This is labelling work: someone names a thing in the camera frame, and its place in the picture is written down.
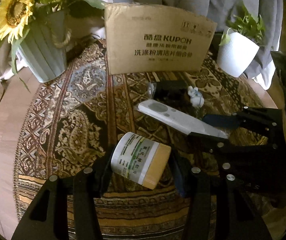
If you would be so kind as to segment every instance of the remote control button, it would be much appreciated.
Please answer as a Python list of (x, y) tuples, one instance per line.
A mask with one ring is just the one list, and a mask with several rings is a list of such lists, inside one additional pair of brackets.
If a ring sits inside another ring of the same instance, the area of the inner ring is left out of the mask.
[(161, 103), (152, 103), (148, 105), (148, 108), (159, 113), (166, 112), (169, 109), (166, 105), (163, 105)]

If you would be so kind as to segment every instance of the potted plant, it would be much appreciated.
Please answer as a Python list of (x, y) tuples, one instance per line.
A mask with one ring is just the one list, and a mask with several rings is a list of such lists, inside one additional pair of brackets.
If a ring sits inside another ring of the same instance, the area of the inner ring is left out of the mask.
[(3, 40), (11, 44), (14, 74), (17, 50), (39, 82), (48, 82), (66, 70), (65, 46), (71, 33), (65, 26), (65, 15), (80, 2), (104, 9), (101, 0), (0, 1), (0, 44)]
[(234, 15), (234, 22), (227, 21), (217, 58), (219, 67), (234, 77), (239, 77), (254, 59), (265, 31), (260, 15), (251, 15), (244, 4), (242, 11), (243, 17)]

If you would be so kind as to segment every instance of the black metal bracket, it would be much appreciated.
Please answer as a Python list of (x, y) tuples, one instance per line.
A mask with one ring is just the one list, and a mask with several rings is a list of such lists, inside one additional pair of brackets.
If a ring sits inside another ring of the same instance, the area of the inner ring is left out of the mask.
[[(189, 161), (172, 147), (169, 166), (175, 186), (182, 197), (191, 197), (182, 239), (208, 239), (211, 196), (216, 195), (215, 240), (271, 240), (245, 189), (286, 199), (286, 144), (280, 112), (277, 109), (246, 108), (232, 116), (208, 115), (203, 121), (219, 127), (247, 128), (267, 136), (268, 143), (239, 147), (222, 138), (190, 135), (194, 140), (195, 137), (201, 138), (197, 142), (201, 141), (202, 147), (215, 155), (220, 177), (208, 176), (200, 168), (192, 168)], [(52, 175), (27, 208), (12, 240), (68, 240), (67, 195), (74, 197), (77, 239), (103, 239), (93, 198), (100, 198), (107, 190), (114, 149), (111, 147), (93, 167), (87, 167), (75, 176), (61, 179)], [(229, 163), (230, 167), (224, 169), (224, 163)]]

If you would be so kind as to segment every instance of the paisley pattern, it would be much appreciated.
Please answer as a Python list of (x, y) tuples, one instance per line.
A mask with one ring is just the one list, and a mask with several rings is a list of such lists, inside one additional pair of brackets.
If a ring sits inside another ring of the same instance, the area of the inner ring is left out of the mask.
[[(196, 72), (131, 73), (110, 76), (105, 59), (105, 41), (96, 41), (70, 62), (56, 80), (41, 84), (26, 114), (17, 144), (14, 164), (14, 195), (20, 219), (28, 205), (52, 175), (75, 175), (102, 157), (128, 131), (146, 138), (173, 144), (192, 165), (209, 174), (218, 174), (210, 153), (189, 148), (185, 136), (135, 110), (148, 98), (147, 83), (184, 80), (196, 85), (205, 98), (204, 106), (189, 114), (198, 118), (207, 113), (231, 114), (243, 106), (261, 106), (245, 78), (232, 78), (218, 68), (209, 52)], [(184, 104), (178, 106), (188, 111)], [(256, 144), (261, 137), (244, 129), (231, 134), (236, 144)], [(175, 190), (166, 167), (155, 190), (113, 174), (108, 191), (95, 199), (97, 217), (104, 238), (172, 240), (180, 239), (189, 199)], [(260, 201), (263, 210), (267, 202)], [(211, 233), (215, 231), (212, 201)], [(70, 239), (75, 238), (73, 204), (68, 201)]]

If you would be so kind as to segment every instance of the green plant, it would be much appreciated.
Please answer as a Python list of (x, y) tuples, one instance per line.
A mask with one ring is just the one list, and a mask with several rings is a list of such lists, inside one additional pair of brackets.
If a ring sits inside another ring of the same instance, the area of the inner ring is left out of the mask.
[(243, 18), (234, 15), (234, 22), (230, 20), (227, 21), (227, 26), (229, 29), (225, 34), (222, 35), (222, 40), (219, 44), (220, 46), (230, 42), (231, 37), (228, 34), (230, 29), (233, 29), (235, 32), (242, 34), (257, 45), (263, 46), (265, 26), (261, 15), (259, 15), (259, 17), (253, 16), (249, 13), (244, 4), (242, 4), (242, 14), (244, 14)]

